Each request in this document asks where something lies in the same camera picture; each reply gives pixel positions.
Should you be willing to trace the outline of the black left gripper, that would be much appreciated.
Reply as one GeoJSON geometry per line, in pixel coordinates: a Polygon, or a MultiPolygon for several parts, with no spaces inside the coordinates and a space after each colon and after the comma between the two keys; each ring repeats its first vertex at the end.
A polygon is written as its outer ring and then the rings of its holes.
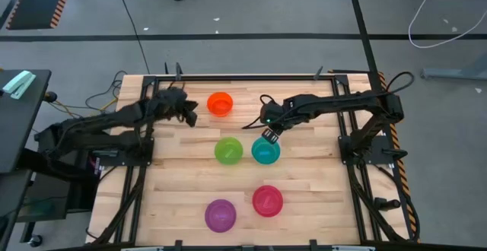
{"type": "Polygon", "coordinates": [[[186,100],[186,92],[179,87],[169,87],[158,91],[155,100],[154,117],[156,120],[176,118],[190,127],[194,127],[197,121],[197,114],[193,112],[199,105],[196,101],[186,100]]]}

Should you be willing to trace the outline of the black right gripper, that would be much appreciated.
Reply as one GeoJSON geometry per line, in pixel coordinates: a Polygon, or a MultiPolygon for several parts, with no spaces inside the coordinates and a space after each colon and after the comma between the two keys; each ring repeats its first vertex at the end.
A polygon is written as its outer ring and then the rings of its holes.
{"type": "Polygon", "coordinates": [[[263,132],[263,137],[269,140],[269,143],[275,144],[279,139],[279,134],[273,131],[283,131],[282,115],[285,114],[286,108],[276,102],[264,103],[260,110],[259,120],[265,124],[268,129],[263,132]]]}

